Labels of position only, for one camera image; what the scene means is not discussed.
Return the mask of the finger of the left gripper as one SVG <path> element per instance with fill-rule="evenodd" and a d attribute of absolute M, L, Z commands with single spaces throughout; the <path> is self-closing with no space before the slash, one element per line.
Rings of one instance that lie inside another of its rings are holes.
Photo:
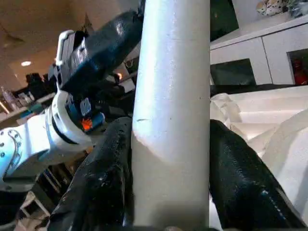
<path fill-rule="evenodd" d="M 143 16 L 119 14 L 85 39 L 84 68 L 90 73 L 116 69 L 141 40 Z"/>

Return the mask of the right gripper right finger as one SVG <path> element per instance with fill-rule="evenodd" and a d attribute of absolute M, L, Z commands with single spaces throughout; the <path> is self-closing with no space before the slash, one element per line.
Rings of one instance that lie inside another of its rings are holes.
<path fill-rule="evenodd" d="M 224 229 L 305 229 L 274 175 L 245 140 L 210 121 L 209 191 Z"/>

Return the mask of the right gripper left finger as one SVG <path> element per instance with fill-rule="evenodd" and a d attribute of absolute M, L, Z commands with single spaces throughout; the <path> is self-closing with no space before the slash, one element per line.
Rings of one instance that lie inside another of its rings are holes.
<path fill-rule="evenodd" d="M 131 193 L 132 120 L 110 123 L 50 216 L 51 231 L 108 231 L 125 224 Z"/>

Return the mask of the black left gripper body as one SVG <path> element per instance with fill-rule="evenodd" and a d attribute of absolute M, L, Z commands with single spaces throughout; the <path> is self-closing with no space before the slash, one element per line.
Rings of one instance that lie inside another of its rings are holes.
<path fill-rule="evenodd" d="M 100 126 L 104 117 L 94 107 L 95 94 L 90 92 L 95 75 L 102 72 L 90 65 L 83 31 L 67 30 L 59 35 L 56 58 L 49 69 L 49 80 L 56 84 L 57 91 L 67 93 L 64 108 L 69 118 L 83 132 L 91 132 Z"/>

